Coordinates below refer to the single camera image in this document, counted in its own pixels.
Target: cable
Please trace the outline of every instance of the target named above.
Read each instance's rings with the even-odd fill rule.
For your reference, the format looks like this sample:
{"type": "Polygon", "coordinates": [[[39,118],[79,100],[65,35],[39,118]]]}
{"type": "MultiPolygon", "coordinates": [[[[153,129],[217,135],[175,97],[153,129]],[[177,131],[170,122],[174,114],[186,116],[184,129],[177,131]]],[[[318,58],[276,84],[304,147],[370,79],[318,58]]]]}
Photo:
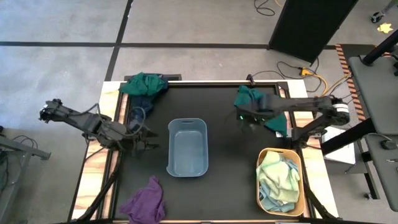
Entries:
{"type": "MultiPolygon", "coordinates": [[[[34,148],[38,148],[39,147],[39,145],[37,144],[37,141],[35,140],[35,139],[32,139],[32,138],[30,138],[30,137],[27,137],[27,136],[25,136],[25,135],[23,135],[23,134],[21,134],[21,135],[18,135],[18,136],[16,136],[16,137],[14,137],[13,139],[11,139],[12,141],[15,141],[16,139],[18,139],[18,138],[24,138],[24,139],[22,139],[22,140],[20,140],[20,143],[22,144],[24,141],[26,141],[26,140],[29,140],[31,143],[32,143],[32,145],[31,145],[31,147],[34,147],[34,148]]],[[[2,195],[2,193],[3,193],[3,191],[8,187],[8,186],[10,186],[10,185],[12,185],[12,184],[8,184],[8,181],[9,181],[9,156],[10,156],[10,154],[9,154],[9,152],[7,152],[7,151],[5,151],[5,150],[3,150],[3,149],[0,149],[0,153],[5,153],[6,155],[1,159],[1,161],[0,161],[0,165],[2,165],[2,161],[3,161],[3,159],[6,161],[6,170],[4,171],[4,173],[3,173],[3,175],[2,175],[2,177],[1,177],[1,182],[3,183],[3,180],[4,180],[4,177],[5,177],[5,181],[4,181],[4,184],[0,187],[0,196],[2,195]]],[[[19,164],[19,167],[20,167],[20,169],[22,168],[22,165],[21,165],[21,162],[20,162],[20,160],[18,159],[18,157],[16,156],[16,155],[13,155],[13,156],[15,156],[16,157],[16,159],[17,159],[17,161],[18,161],[18,164],[19,164]]]]}
{"type": "Polygon", "coordinates": [[[307,75],[307,76],[300,77],[300,78],[290,77],[290,76],[285,75],[285,74],[282,72],[282,70],[280,69],[280,64],[284,64],[284,65],[286,65],[286,66],[288,66],[288,67],[290,67],[290,68],[296,68],[296,69],[299,69],[299,70],[303,69],[302,67],[292,66],[292,65],[289,65],[288,63],[282,62],[282,61],[277,62],[277,63],[276,63],[276,67],[277,67],[279,73],[280,73],[283,77],[285,77],[285,78],[291,78],[291,79],[294,79],[294,80],[303,80],[303,79],[305,79],[305,78],[310,78],[310,77],[312,77],[312,76],[318,78],[318,79],[319,79],[319,84],[318,84],[317,88],[316,88],[315,90],[308,90],[308,91],[307,91],[307,92],[309,92],[309,93],[315,93],[316,91],[318,91],[318,89],[319,89],[319,87],[321,86],[322,82],[325,84],[325,89],[328,87],[328,86],[327,86],[326,80],[325,80],[323,77],[321,77],[320,75],[318,75],[317,72],[316,72],[316,71],[318,70],[318,67],[319,67],[319,59],[317,59],[317,62],[318,62],[318,64],[317,64],[317,67],[315,68],[315,70],[311,70],[311,69],[309,69],[309,68],[305,68],[305,69],[307,69],[308,71],[312,72],[313,75],[307,75]]]}
{"type": "Polygon", "coordinates": [[[278,6],[283,7],[283,5],[279,4],[278,0],[275,0],[275,3],[276,3],[278,6]]]}
{"type": "Polygon", "coordinates": [[[257,72],[256,74],[252,75],[252,77],[255,77],[256,75],[260,74],[260,73],[266,73],[266,72],[273,72],[278,74],[280,77],[282,77],[282,79],[285,79],[285,77],[283,77],[283,75],[281,75],[280,73],[276,72],[276,71],[272,71],[272,70],[267,70],[267,71],[261,71],[261,72],[257,72]]]}
{"type": "Polygon", "coordinates": [[[95,103],[91,108],[88,108],[87,110],[81,112],[81,113],[77,113],[77,114],[69,114],[69,116],[81,116],[84,114],[87,114],[88,112],[90,112],[92,109],[94,109],[96,106],[100,106],[98,103],[95,103]]]}
{"type": "Polygon", "coordinates": [[[95,154],[101,152],[103,149],[105,149],[105,147],[102,147],[101,149],[98,149],[97,151],[95,151],[94,153],[92,153],[91,155],[89,155],[88,157],[86,157],[85,162],[86,162],[89,158],[93,157],[95,154]]]}
{"type": "Polygon", "coordinates": [[[387,140],[389,140],[389,141],[394,141],[394,140],[392,140],[391,138],[389,138],[389,137],[387,137],[387,136],[385,136],[385,135],[383,135],[383,134],[379,134],[379,133],[369,133],[370,135],[375,135],[375,136],[380,136],[380,137],[383,137],[383,138],[385,138],[385,139],[387,139],[387,140]]]}
{"type": "Polygon", "coordinates": [[[35,139],[32,139],[32,138],[30,138],[30,137],[28,137],[28,136],[26,136],[26,135],[23,135],[23,134],[18,135],[18,136],[16,136],[15,138],[13,138],[13,139],[11,139],[11,140],[15,141],[17,138],[20,138],[20,137],[25,138],[25,139],[23,139],[22,141],[20,141],[20,143],[23,143],[23,142],[26,141],[26,140],[30,140],[31,143],[32,143],[32,147],[35,147],[35,144],[36,144],[36,147],[35,147],[35,148],[36,148],[36,149],[39,148],[39,145],[37,144],[37,141],[35,141],[35,139]]]}
{"type": "Polygon", "coordinates": [[[345,98],[347,98],[347,97],[349,97],[349,96],[351,96],[351,93],[348,94],[348,95],[346,95],[346,96],[344,96],[344,97],[341,97],[341,99],[345,99],[345,98]]]}
{"type": "MultiPolygon", "coordinates": [[[[358,94],[358,97],[360,97],[360,96],[361,96],[361,93],[358,94]]],[[[350,103],[353,100],[354,100],[354,98],[352,98],[349,102],[347,102],[347,105],[348,105],[348,103],[350,103]]]]}
{"type": "Polygon", "coordinates": [[[141,128],[144,126],[144,121],[145,121],[145,119],[146,119],[146,114],[145,114],[145,110],[144,110],[142,107],[135,106],[135,107],[131,108],[132,110],[133,110],[133,109],[140,109],[140,110],[142,110],[142,121],[141,121],[141,124],[139,125],[139,128],[138,128],[136,131],[134,131],[132,134],[124,134],[124,133],[121,133],[120,131],[118,131],[118,130],[112,128],[112,126],[110,126],[110,125],[101,117],[101,109],[100,109],[100,105],[99,105],[99,104],[96,103],[95,106],[97,107],[97,114],[98,114],[98,117],[100,118],[100,120],[102,121],[102,123],[104,124],[104,126],[106,126],[107,128],[109,128],[109,129],[115,131],[115,132],[118,133],[118,134],[123,135],[124,137],[131,137],[131,136],[136,135],[136,134],[141,130],[141,128]]]}
{"type": "Polygon", "coordinates": [[[272,9],[270,9],[270,8],[268,8],[268,7],[262,7],[263,5],[265,5],[265,3],[267,3],[269,0],[265,0],[263,3],[261,3],[260,5],[258,5],[258,6],[256,6],[256,2],[258,2],[258,0],[254,0],[254,7],[256,8],[256,11],[258,12],[258,13],[260,13],[261,15],[263,15],[263,16],[274,16],[275,15],[275,11],[274,10],[272,10],[272,9]],[[268,11],[270,11],[271,12],[271,14],[264,14],[264,13],[262,13],[261,11],[260,11],[260,9],[261,10],[268,10],[268,11]]]}
{"type": "Polygon", "coordinates": [[[343,84],[344,82],[347,82],[347,80],[350,79],[351,77],[352,77],[351,74],[344,75],[337,82],[335,82],[329,89],[327,89],[325,91],[325,94],[328,93],[333,88],[333,90],[329,93],[329,95],[332,94],[339,86],[341,86],[341,84],[343,84]]]}
{"type": "Polygon", "coordinates": [[[305,146],[311,147],[311,148],[313,148],[313,149],[321,149],[320,147],[310,146],[309,144],[306,144],[305,146]]]}

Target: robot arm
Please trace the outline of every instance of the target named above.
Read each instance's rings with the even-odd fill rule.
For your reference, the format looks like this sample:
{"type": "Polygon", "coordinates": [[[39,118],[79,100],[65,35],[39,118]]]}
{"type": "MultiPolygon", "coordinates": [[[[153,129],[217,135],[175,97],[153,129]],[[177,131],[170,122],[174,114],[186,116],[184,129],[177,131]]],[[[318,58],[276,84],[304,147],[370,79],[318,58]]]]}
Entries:
{"type": "Polygon", "coordinates": [[[334,96],[286,99],[276,95],[264,95],[258,101],[236,106],[237,119],[261,126],[285,111],[322,113],[306,126],[292,129],[292,143],[298,147],[305,147],[310,136],[324,134],[325,128],[330,125],[341,126],[349,123],[348,105],[334,96]]]}
{"type": "Polygon", "coordinates": [[[49,121],[67,123],[83,131],[87,136],[95,137],[101,146],[109,149],[117,147],[116,143],[126,138],[127,127],[125,125],[112,121],[108,116],[93,114],[89,111],[77,112],[63,106],[61,100],[54,99],[46,101],[44,108],[40,111],[39,119],[46,123],[49,121]]]}

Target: orange and black hazard tape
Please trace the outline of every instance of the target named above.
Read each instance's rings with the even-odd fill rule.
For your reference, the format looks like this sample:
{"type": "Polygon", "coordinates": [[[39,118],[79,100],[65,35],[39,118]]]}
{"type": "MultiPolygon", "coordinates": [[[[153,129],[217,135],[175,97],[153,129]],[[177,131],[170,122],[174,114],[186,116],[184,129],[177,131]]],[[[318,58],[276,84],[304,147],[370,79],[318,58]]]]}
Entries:
{"type": "MultiPolygon", "coordinates": [[[[336,44],[336,50],[337,50],[338,59],[340,61],[344,75],[350,75],[351,70],[348,67],[348,63],[346,61],[346,58],[343,53],[343,49],[341,48],[340,44],[336,44]]],[[[360,121],[366,120],[365,114],[363,113],[363,110],[362,110],[361,102],[358,97],[358,92],[356,91],[356,88],[354,85],[354,80],[352,78],[348,78],[347,85],[348,85],[348,90],[351,93],[351,97],[353,98],[353,103],[354,103],[356,113],[358,115],[358,119],[360,121]]]]}

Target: black table surface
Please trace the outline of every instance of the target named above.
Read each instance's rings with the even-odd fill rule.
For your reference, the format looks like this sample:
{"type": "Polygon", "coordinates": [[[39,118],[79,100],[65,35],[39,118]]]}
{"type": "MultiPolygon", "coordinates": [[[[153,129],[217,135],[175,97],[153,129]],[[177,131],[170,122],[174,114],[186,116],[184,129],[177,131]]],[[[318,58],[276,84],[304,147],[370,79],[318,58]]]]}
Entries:
{"type": "MultiPolygon", "coordinates": [[[[398,136],[389,137],[398,142],[398,136]]],[[[379,174],[388,204],[393,211],[398,212],[398,162],[387,162],[388,159],[398,159],[398,149],[383,149],[380,142],[386,139],[382,136],[368,134],[364,138],[368,144],[373,164],[379,174]]]]}
{"type": "MultiPolygon", "coordinates": [[[[275,94],[275,86],[257,88],[275,94]]],[[[288,143],[272,131],[257,127],[242,132],[234,113],[236,86],[172,87],[154,103],[146,125],[159,137],[158,149],[147,151],[138,160],[124,158],[116,195],[115,219],[127,219],[119,207],[150,176],[159,178],[164,190],[166,220],[275,220],[291,219],[271,215],[256,202],[256,161],[266,147],[287,148],[288,143]],[[172,177],[167,171],[168,124],[175,118],[200,118],[207,124],[209,168],[197,178],[172,177]]]]}
{"type": "Polygon", "coordinates": [[[394,75],[394,58],[378,58],[372,66],[359,57],[351,57],[349,65],[373,125],[380,134],[398,135],[398,77],[394,75]]]}

